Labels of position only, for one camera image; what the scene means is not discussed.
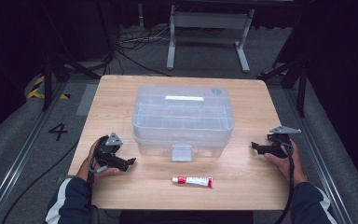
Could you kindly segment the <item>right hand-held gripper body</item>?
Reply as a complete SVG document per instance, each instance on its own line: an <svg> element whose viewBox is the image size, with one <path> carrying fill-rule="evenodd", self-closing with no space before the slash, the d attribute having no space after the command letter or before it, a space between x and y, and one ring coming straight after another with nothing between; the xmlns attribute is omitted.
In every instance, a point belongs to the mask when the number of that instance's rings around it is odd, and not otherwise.
<svg viewBox="0 0 358 224"><path fill-rule="evenodd" d="M275 134L275 140L270 141L276 149L273 155L279 158L286 158L293 154L290 133L301 133L301 130L286 126L278 126L270 130L270 134Z"/></svg>

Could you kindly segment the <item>grey metal table frame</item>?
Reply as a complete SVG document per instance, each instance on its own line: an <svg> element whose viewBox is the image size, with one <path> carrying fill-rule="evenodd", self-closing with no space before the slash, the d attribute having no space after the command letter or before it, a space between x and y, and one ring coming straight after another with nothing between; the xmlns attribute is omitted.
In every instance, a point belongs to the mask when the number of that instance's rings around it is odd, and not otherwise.
<svg viewBox="0 0 358 224"><path fill-rule="evenodd" d="M244 45L253 21L255 11L249 9L244 14L208 13L208 12L183 12L178 11L175 5L171 6L170 14L170 42L166 68L173 70L175 60L175 29L176 28L213 28L241 30L241 38L234 43L240 61L241 70L250 72L250 66L244 51Z"/></svg>

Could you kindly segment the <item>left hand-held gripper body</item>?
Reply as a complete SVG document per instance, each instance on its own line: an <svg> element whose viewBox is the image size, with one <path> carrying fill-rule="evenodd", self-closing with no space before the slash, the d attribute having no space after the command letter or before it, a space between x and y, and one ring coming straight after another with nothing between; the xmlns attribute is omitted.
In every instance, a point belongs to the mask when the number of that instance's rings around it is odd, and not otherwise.
<svg viewBox="0 0 358 224"><path fill-rule="evenodd" d="M116 156L123 142L115 133L102 136L94 149L94 155L101 166L122 167L124 161Z"/></svg>

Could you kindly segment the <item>clear plastic storage box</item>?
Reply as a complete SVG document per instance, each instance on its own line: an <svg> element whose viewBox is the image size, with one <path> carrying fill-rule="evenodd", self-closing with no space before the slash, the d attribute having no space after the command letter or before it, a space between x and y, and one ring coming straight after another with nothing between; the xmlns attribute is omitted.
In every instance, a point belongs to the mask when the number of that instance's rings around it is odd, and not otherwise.
<svg viewBox="0 0 358 224"><path fill-rule="evenodd" d="M222 87L148 84L137 90L132 125L141 154L192 161L219 157L235 119Z"/></svg>

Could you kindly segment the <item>red and white tube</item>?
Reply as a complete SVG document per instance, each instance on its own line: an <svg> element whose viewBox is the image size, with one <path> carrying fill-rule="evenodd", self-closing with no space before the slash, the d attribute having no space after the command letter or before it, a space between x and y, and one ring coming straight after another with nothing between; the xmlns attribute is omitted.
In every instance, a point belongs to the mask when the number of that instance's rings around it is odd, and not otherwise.
<svg viewBox="0 0 358 224"><path fill-rule="evenodd" d="M172 182L174 184L213 188L213 179L211 177L177 176L172 178Z"/></svg>

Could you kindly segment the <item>yellow black hazard tape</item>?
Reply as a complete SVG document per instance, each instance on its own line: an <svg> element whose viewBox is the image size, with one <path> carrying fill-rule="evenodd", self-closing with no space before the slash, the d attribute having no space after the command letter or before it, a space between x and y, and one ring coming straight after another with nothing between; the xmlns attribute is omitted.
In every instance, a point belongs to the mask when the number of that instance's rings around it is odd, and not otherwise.
<svg viewBox="0 0 358 224"><path fill-rule="evenodd" d="M27 97L28 97L28 98L44 99L44 98L45 98L45 94L38 91L44 81L45 81L45 77L44 77L43 75L41 75L41 76L35 81L33 87L31 88L30 92L28 93Z"/></svg>

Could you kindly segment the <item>person's left hand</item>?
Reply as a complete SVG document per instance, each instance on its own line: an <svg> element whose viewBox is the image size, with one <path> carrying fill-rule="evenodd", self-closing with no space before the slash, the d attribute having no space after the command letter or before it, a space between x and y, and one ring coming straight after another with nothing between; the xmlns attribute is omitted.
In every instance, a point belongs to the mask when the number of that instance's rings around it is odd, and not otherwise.
<svg viewBox="0 0 358 224"><path fill-rule="evenodd" d="M92 146L90 147L89 150L89 155L88 157L83 160L78 172L76 173L76 177L79 177L81 179L83 179L84 181L88 180L88 175L89 175L89 167L90 167L90 163L93 162L93 166L95 168L97 168L99 166L97 161L94 161L93 155L94 155L94 149L97 146L97 144L99 143L99 140L96 140ZM118 168L106 168L104 171L100 172L100 173L96 173L94 175L94 180L95 181L99 181L100 179L107 177L107 176L112 176L112 175L118 175L120 173L120 170Z"/></svg>

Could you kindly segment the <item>black metal stand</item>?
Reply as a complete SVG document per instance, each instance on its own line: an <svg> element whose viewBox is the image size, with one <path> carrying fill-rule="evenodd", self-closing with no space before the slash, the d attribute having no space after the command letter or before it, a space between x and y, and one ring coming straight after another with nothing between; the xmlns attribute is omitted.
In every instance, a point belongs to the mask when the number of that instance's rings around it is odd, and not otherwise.
<svg viewBox="0 0 358 224"><path fill-rule="evenodd" d="M43 77L45 81L44 105L46 111L52 103L52 76L59 82L70 78L67 64L91 79L101 75L95 69L106 67L113 59L111 38L106 29L100 0L33 0L36 28L44 44ZM82 40L88 44L99 40L104 47L99 56L100 63L85 67L87 57L82 49Z"/></svg>
<svg viewBox="0 0 358 224"><path fill-rule="evenodd" d="M262 81L267 81L277 75L284 74L281 81L281 86L284 89L292 89L296 82L298 82L296 109L302 118L305 117L304 103L308 73L306 64L307 58L305 56L300 56L297 59L274 68L269 72L262 72L256 77Z"/></svg>

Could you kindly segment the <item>metal floor rail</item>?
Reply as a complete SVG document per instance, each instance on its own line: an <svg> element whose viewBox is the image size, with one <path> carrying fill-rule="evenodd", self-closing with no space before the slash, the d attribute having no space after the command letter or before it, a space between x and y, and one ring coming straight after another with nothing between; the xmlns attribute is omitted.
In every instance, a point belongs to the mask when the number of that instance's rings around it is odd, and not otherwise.
<svg viewBox="0 0 358 224"><path fill-rule="evenodd" d="M20 152L18 153L16 159L10 164L2 183L0 184L0 212L19 176L21 175L25 163L34 149L35 142L41 133L42 127L46 123L52 108L59 101L65 87L66 83L59 82L56 84L56 87L53 89L48 108L45 112L41 112L38 115L32 130L29 132L23 146L21 147Z"/></svg>
<svg viewBox="0 0 358 224"><path fill-rule="evenodd" d="M296 107L296 97L291 90L284 90L284 95L289 102L289 105L294 113L296 122L299 124L299 129L302 132L302 135L305 138L307 146L309 148L310 158L316 169L318 176L320 177L321 183L324 187L326 195L331 200L333 210L336 215L336 220L338 224L353 224L351 217L348 213L348 210L342 201L341 195L337 190L337 185L332 175L330 174L324 158L317 147L317 144L310 132L308 123L304 118L302 118Z"/></svg>

